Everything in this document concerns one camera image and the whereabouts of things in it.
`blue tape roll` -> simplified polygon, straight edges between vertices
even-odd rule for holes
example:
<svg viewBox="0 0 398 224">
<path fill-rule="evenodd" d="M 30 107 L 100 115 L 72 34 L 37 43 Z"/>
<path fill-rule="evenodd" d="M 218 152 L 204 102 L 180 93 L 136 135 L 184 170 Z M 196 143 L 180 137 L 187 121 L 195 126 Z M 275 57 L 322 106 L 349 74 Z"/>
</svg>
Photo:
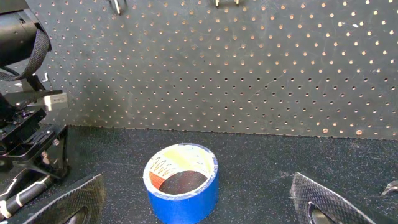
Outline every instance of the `blue tape roll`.
<svg viewBox="0 0 398 224">
<path fill-rule="evenodd" d="M 151 182 L 150 172 L 159 177 L 164 174 L 170 176 L 168 170 L 171 170 L 171 173 L 186 170 L 181 166 L 172 164 L 173 160 L 189 161 L 192 158 L 192 163 L 188 166 L 193 166 L 207 177 L 207 180 L 195 190 L 184 194 L 170 195 L 159 191 Z M 144 183 L 154 212 L 162 222 L 197 223 L 207 217 L 217 203 L 217 159 L 209 149 L 201 145 L 176 144 L 159 151 L 147 163 L 144 169 Z"/>
</svg>

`black cable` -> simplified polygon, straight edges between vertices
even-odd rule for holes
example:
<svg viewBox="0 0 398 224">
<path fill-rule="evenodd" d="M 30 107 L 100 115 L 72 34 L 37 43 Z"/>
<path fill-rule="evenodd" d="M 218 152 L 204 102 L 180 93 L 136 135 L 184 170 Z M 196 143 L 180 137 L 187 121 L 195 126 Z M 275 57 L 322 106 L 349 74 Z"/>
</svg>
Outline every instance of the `black cable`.
<svg viewBox="0 0 398 224">
<path fill-rule="evenodd" d="M 9 73 L 11 73 L 11 74 L 14 75 L 14 76 L 19 76 L 19 75 L 20 75 L 20 74 L 17 73 L 15 70 L 13 70 L 13 69 L 11 69 L 11 68 L 9 68 L 9 67 L 6 67 L 6 66 L 1 67 L 0 69 L 4 70 L 4 71 L 6 71 L 6 72 L 9 72 Z"/>
</svg>

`tape roll hole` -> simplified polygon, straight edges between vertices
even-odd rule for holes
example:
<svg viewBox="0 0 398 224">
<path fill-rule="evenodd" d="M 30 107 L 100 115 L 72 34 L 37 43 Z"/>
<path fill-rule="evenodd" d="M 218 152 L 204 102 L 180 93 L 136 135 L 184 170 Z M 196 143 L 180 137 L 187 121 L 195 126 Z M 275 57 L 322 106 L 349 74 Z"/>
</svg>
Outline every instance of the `tape roll hole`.
<svg viewBox="0 0 398 224">
<path fill-rule="evenodd" d="M 158 152 L 149 162 L 153 187 L 170 195 L 199 189 L 214 172 L 213 154 L 192 145 L 174 145 Z"/>
</svg>

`blue tape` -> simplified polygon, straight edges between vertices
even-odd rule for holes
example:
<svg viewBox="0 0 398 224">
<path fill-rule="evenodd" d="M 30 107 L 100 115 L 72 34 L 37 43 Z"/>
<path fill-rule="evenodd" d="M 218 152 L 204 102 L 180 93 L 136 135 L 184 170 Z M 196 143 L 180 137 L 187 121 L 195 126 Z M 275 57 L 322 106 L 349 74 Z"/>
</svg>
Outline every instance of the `blue tape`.
<svg viewBox="0 0 398 224">
<path fill-rule="evenodd" d="M 203 146 L 190 145 L 198 146 L 213 154 Z M 189 192 L 188 195 L 165 195 L 158 190 L 149 190 L 146 186 L 154 213 L 162 222 L 197 223 L 213 211 L 218 199 L 218 163 L 215 156 L 213 156 L 213 162 L 214 174 L 206 181 L 205 185 Z"/>
</svg>

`black strap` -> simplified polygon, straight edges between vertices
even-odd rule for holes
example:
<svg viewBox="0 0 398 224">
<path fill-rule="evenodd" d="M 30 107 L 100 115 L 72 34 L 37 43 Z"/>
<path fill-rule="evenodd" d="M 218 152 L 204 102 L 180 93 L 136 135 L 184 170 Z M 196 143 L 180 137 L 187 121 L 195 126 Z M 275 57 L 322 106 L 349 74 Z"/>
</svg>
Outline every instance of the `black strap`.
<svg viewBox="0 0 398 224">
<path fill-rule="evenodd" d="M 35 45 L 33 46 L 29 62 L 21 75 L 14 76 L 4 72 L 0 72 L 0 80 L 4 81 L 17 81 L 25 79 L 37 71 L 42 66 L 45 55 L 50 47 L 50 39 L 46 33 L 37 29 Z"/>
</svg>

